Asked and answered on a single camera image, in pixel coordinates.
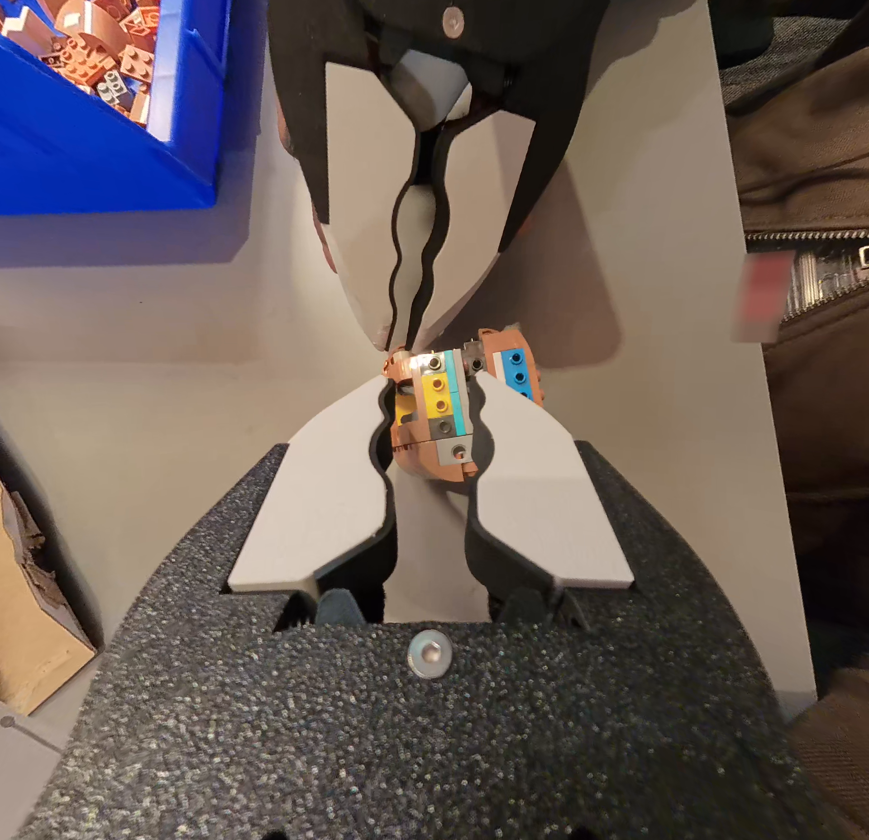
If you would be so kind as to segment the pile of brown toy bricks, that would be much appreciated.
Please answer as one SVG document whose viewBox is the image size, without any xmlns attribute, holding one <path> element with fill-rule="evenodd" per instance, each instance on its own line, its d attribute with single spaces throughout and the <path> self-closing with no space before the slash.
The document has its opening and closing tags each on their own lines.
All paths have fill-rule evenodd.
<svg viewBox="0 0 869 840">
<path fill-rule="evenodd" d="M 2 0 L 2 39 L 145 128 L 162 0 Z"/>
</svg>

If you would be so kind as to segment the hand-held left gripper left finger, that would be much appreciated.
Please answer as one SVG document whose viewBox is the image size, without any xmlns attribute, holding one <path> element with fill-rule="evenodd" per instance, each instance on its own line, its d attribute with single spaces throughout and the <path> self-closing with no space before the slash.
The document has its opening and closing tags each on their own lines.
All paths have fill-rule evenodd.
<svg viewBox="0 0 869 840">
<path fill-rule="evenodd" d="M 390 428 L 395 385 L 377 375 L 324 409 L 288 443 L 227 587 L 233 593 L 349 591 L 380 624 L 397 563 Z"/>
</svg>

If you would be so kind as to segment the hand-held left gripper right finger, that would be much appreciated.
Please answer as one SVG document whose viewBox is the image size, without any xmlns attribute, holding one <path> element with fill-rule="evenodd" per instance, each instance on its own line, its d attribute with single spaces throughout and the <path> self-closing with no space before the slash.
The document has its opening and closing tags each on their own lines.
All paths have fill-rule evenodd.
<svg viewBox="0 0 869 840">
<path fill-rule="evenodd" d="M 630 602 L 635 575 L 571 433 L 487 372 L 469 405 L 466 561 L 492 622 L 590 626 L 592 603 Z"/>
</svg>

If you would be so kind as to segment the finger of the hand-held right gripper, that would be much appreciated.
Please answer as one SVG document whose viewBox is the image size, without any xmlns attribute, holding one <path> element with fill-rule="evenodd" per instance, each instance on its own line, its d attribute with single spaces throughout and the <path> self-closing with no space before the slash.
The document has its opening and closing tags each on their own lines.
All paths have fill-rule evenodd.
<svg viewBox="0 0 869 840">
<path fill-rule="evenodd" d="M 345 296 L 377 350 L 407 345 L 430 190 L 413 186 L 419 134 L 375 73 L 325 66 L 329 220 L 322 225 Z"/>
<path fill-rule="evenodd" d="M 480 287 L 501 253 L 534 122 L 484 108 L 448 121 L 434 151 L 435 219 L 422 252 L 407 344 L 427 348 Z"/>
</svg>

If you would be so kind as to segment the printed cardboard box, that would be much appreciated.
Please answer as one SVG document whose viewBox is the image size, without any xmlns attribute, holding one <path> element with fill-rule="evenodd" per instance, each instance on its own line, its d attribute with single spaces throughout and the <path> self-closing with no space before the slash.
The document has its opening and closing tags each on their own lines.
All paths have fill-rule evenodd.
<svg viewBox="0 0 869 840">
<path fill-rule="evenodd" d="M 96 650 L 42 563 L 44 535 L 17 492 L 1 487 L 1 700 L 28 716 Z"/>
</svg>

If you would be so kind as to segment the blue plastic bin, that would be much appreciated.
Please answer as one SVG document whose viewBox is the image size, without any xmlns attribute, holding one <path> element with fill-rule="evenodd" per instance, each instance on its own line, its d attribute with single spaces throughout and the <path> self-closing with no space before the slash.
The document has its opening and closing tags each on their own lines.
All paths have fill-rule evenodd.
<svg viewBox="0 0 869 840">
<path fill-rule="evenodd" d="M 146 128 L 2 38 L 2 215 L 215 204 L 232 0 L 163 0 Z"/>
</svg>

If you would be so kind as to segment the colourful toy brick model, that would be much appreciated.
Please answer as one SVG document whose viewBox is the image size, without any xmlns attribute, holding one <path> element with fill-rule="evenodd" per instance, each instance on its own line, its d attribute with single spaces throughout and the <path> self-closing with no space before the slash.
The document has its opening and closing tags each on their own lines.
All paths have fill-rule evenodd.
<svg viewBox="0 0 869 840">
<path fill-rule="evenodd" d="M 518 324 L 481 328 L 461 347 L 419 354 L 403 349 L 387 359 L 383 373 L 396 384 L 390 436 L 402 470 L 453 484 L 477 474 L 468 382 L 480 372 L 543 406 L 540 371 Z"/>
</svg>

